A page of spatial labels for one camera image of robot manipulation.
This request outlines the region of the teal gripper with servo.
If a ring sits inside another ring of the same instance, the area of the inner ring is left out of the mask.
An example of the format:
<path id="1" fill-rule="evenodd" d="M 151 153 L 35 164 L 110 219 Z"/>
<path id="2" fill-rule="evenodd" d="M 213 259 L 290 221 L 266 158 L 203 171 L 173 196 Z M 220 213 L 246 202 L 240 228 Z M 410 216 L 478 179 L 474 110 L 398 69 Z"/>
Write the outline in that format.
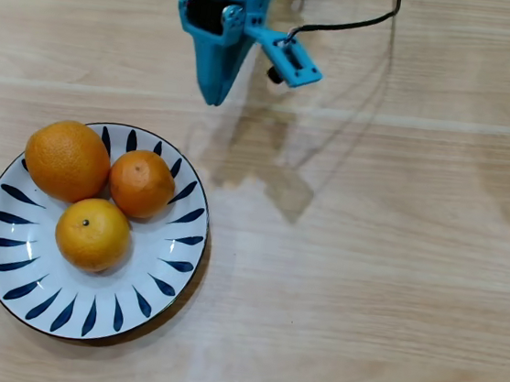
<path id="1" fill-rule="evenodd" d="M 183 23 L 222 37 L 193 37 L 198 86 L 206 104 L 221 105 L 231 91 L 245 57 L 255 40 L 245 32 L 246 22 L 266 12 L 267 0 L 184 0 Z"/>

